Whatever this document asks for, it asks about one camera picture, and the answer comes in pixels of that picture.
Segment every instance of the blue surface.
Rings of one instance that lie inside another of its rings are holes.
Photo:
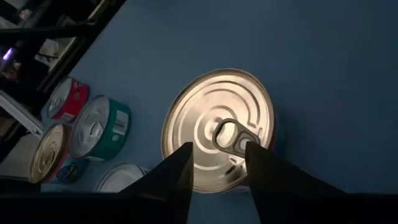
[[[398,193],[397,1],[127,0],[71,76],[131,107],[128,140],[89,165],[161,160],[169,106],[216,68],[260,79],[288,137],[285,157],[349,192]],[[193,194],[190,223],[256,223],[250,194]]]

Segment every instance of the tuna can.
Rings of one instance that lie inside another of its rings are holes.
[[[70,129],[55,124],[44,134],[30,162],[29,181],[70,184],[82,175],[88,161],[69,155]]]
[[[118,193],[148,173],[134,164],[122,163],[114,166],[102,176],[96,192]]]
[[[193,190],[199,193],[248,191],[244,158],[219,151],[212,142],[219,123],[232,118],[255,133],[266,149],[274,148],[275,116],[261,82],[248,72],[220,69],[192,81],[174,100],[162,130],[163,157],[193,142]],[[218,143],[229,146],[238,134],[225,124]]]
[[[112,159],[129,131],[130,109],[103,95],[88,102],[72,129],[71,155],[94,161]]]
[[[67,77],[52,92],[47,104],[47,116],[64,122],[73,121],[84,107],[89,90],[88,85]]]

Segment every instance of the silver lid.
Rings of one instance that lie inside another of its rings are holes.
[[[119,164],[102,176],[96,191],[117,193],[143,177],[142,170],[134,164]]]
[[[55,124],[44,134],[30,162],[29,181],[40,182],[51,173],[63,156],[67,141],[67,127],[64,124]]]
[[[257,134],[268,147],[274,129],[274,110],[266,89],[250,73],[221,69],[191,82],[174,100],[162,131],[163,157],[185,142],[193,142],[194,191],[216,193],[239,185],[247,176],[244,159],[221,152],[212,143],[218,123],[233,118]],[[218,135],[222,146],[236,138],[234,124]]]
[[[105,130],[108,116],[109,99],[103,95],[83,107],[72,129],[72,156],[84,157],[94,148]]]
[[[47,105],[47,114],[50,118],[60,111],[68,98],[71,87],[72,78],[70,77],[67,77],[55,87],[54,91],[51,93],[49,103]]]

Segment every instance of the pull tab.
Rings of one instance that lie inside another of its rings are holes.
[[[227,123],[233,123],[236,126],[236,129],[238,130],[238,134],[236,135],[236,138],[233,140],[232,144],[229,146],[223,147],[220,146],[217,142],[217,137],[220,134],[223,126]],[[245,126],[243,126],[241,123],[236,121],[235,119],[232,118],[226,118],[220,122],[216,129],[214,130],[213,136],[212,136],[212,142],[214,146],[223,152],[226,152],[228,154],[232,154],[235,156],[239,156],[244,158],[244,152],[246,148],[246,143],[248,141],[256,142],[257,144],[260,144],[260,139],[257,137],[256,134],[248,130]]]

